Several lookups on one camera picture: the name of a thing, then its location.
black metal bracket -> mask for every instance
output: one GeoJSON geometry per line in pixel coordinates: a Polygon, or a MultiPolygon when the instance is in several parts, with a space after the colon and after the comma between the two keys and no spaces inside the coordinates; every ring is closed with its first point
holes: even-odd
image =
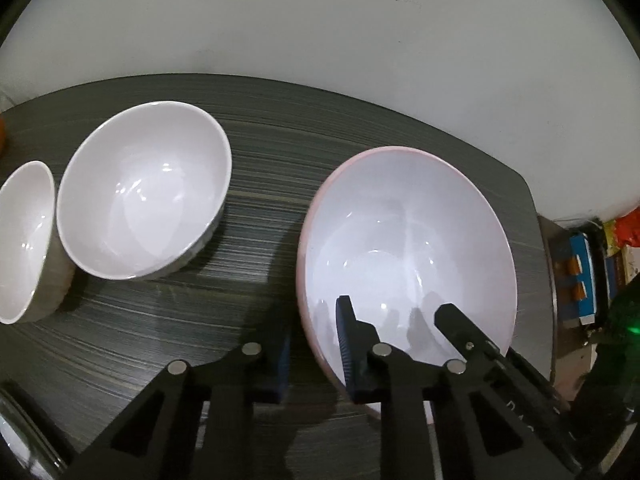
{"type": "Polygon", "coordinates": [[[72,463],[62,480],[239,480],[250,474],[254,402],[278,404],[290,323],[272,319],[219,361],[169,363],[72,463]],[[203,405],[210,402],[202,447],[203,405]]]}
{"type": "Polygon", "coordinates": [[[380,343],[348,296],[338,298],[336,320],[348,394],[357,404],[382,403],[383,479],[435,478],[424,400],[445,480],[563,480],[581,472],[567,405],[513,349],[503,357],[453,304],[442,305],[434,322],[466,362],[442,367],[380,343]]]}

pink-rimmed bowl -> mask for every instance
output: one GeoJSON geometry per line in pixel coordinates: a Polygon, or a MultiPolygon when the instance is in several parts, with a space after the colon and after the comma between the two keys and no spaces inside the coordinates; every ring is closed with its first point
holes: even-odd
{"type": "Polygon", "coordinates": [[[494,210],[460,171],[413,148],[359,153],[322,184],[302,226],[296,289],[309,345],[342,391],[335,300],[343,294],[381,341],[435,365],[461,358],[433,324],[443,303],[503,353],[513,336],[516,275],[494,210]]]}

ceramic bowl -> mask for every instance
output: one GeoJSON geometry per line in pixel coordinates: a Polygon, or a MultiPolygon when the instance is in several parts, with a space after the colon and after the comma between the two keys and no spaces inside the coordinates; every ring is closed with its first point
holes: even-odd
{"type": "Polygon", "coordinates": [[[513,335],[516,276],[500,222],[462,173],[411,148],[360,153],[322,184],[302,227],[296,288],[306,337],[338,386],[342,294],[381,341],[435,365],[462,358],[433,324],[443,303],[503,353],[513,335]]]}
{"type": "Polygon", "coordinates": [[[98,126],[66,168],[62,243],[100,278],[164,276],[211,238],[230,179],[228,139],[204,110],[172,101],[124,110],[98,126]]]}
{"type": "Polygon", "coordinates": [[[54,220],[56,186],[37,160],[18,168],[0,188],[0,321],[36,321],[55,311],[75,266],[54,220]]]}

striped table surface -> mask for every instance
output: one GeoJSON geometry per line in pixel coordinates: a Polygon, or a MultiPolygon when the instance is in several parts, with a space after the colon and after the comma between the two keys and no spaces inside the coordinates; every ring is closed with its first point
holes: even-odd
{"type": "MultiPolygon", "coordinates": [[[[192,103],[227,132],[234,168],[213,240],[186,268],[152,282],[106,282],[76,273],[60,311],[0,326],[0,380],[16,384],[75,450],[175,358],[219,359],[272,305],[296,309],[294,269],[306,209],[322,181],[376,146],[434,153],[478,186],[513,252],[518,315],[512,346],[543,374],[552,367],[552,296],[534,203],[523,178],[489,155],[386,108],[304,86],[242,76],[119,78],[54,92],[4,114],[0,182],[28,160],[57,182],[94,128],[155,100],[192,103]]],[[[256,478],[378,478],[375,421],[328,383],[294,324],[290,389],[259,406],[256,478]]]]}

white wall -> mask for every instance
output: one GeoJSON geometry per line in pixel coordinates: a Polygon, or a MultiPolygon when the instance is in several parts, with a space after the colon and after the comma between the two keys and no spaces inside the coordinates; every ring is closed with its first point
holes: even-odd
{"type": "Polygon", "coordinates": [[[600,0],[33,0],[0,48],[15,102],[159,72],[398,110],[519,171],[550,218],[640,200],[640,62],[600,0]]]}

